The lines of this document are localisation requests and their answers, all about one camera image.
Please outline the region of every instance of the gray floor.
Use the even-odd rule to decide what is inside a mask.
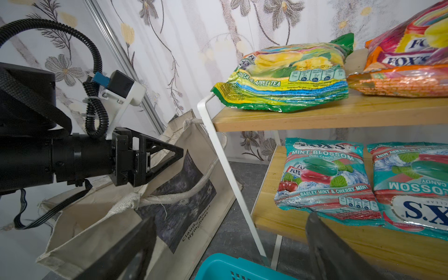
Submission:
[[[243,196],[248,208],[252,209],[267,171],[267,165],[235,162],[232,162],[230,165],[232,166],[236,179],[243,184]],[[271,258],[274,251],[276,235],[265,231],[259,231],[259,234],[264,249],[268,257]],[[252,239],[252,235],[236,201],[224,218],[223,223],[216,232],[215,237],[205,251],[190,280],[194,280],[202,262],[215,253],[224,253],[235,258],[245,258],[254,263],[262,264],[255,242]],[[299,280],[313,280],[314,277],[310,271],[308,245],[284,237],[277,271]],[[379,269],[379,271],[390,280],[414,279],[410,276],[383,269]],[[43,280],[62,280],[62,278],[50,272]]]

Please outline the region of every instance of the canvas tote bag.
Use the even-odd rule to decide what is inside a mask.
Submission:
[[[172,120],[160,140],[184,149],[184,157],[147,185],[115,186],[108,177],[57,217],[37,262],[67,279],[76,277],[134,228],[155,217],[157,241],[147,279],[189,279],[235,200],[207,133],[192,111]],[[170,154],[151,157],[151,166]],[[79,190],[43,201],[50,209]]]

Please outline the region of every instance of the fox's candy bag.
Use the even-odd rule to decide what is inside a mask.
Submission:
[[[344,60],[353,33],[331,43],[268,47],[243,57],[226,83],[212,91],[240,109],[291,112],[348,97]]]
[[[286,164],[275,203],[283,210],[315,211],[343,224],[384,224],[362,148],[354,142],[286,138]]]
[[[367,145],[385,227],[448,240],[448,144]]]
[[[349,87],[369,95],[448,96],[448,0],[366,42],[364,73]]]

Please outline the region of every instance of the zip tie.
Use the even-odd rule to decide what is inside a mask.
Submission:
[[[96,115],[87,115],[86,113],[81,113],[81,116],[89,116],[91,118],[98,118]]]
[[[98,96],[87,96],[82,100],[83,103],[90,103],[90,99],[98,99],[101,100]]]

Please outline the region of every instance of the white metal shelf frame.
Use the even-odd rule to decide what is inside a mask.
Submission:
[[[238,188],[237,180],[235,179],[235,175],[233,174],[233,171],[230,168],[230,164],[228,163],[227,156],[224,153],[224,149],[221,146],[221,142],[218,138],[218,134],[216,132],[215,126],[213,125],[213,121],[211,120],[210,113],[207,110],[207,102],[209,102],[215,96],[216,95],[212,93],[212,94],[208,95],[207,97],[205,97],[204,99],[202,99],[198,103],[199,114],[201,115],[202,121],[204,122],[204,126],[207,129],[208,136],[210,137],[211,143],[213,144],[213,147],[215,148],[216,154],[218,155],[218,158],[220,159],[221,165],[222,165],[223,170],[227,176],[230,186],[232,187],[233,193],[235,194],[238,204],[240,205],[241,211],[243,212],[246,223],[249,226],[250,233],[252,234],[252,237],[254,238],[255,244],[258,248],[258,251],[259,251],[260,256],[264,262],[264,265],[266,267],[271,267],[272,269],[276,270],[278,258],[279,258],[279,254],[280,254],[282,236],[277,235],[276,244],[274,247],[274,254],[272,256],[272,262],[271,262],[271,264],[269,264],[269,260],[266,256],[266,251],[264,250],[263,244],[261,243],[260,236],[258,235],[255,224],[252,220],[252,217],[250,216],[250,212],[249,212],[249,209],[247,208],[247,204],[244,200],[244,197],[243,197],[240,189]],[[280,146],[281,143],[280,143],[280,136],[279,136],[278,130],[274,130],[274,139],[276,141],[276,144],[278,146]]]

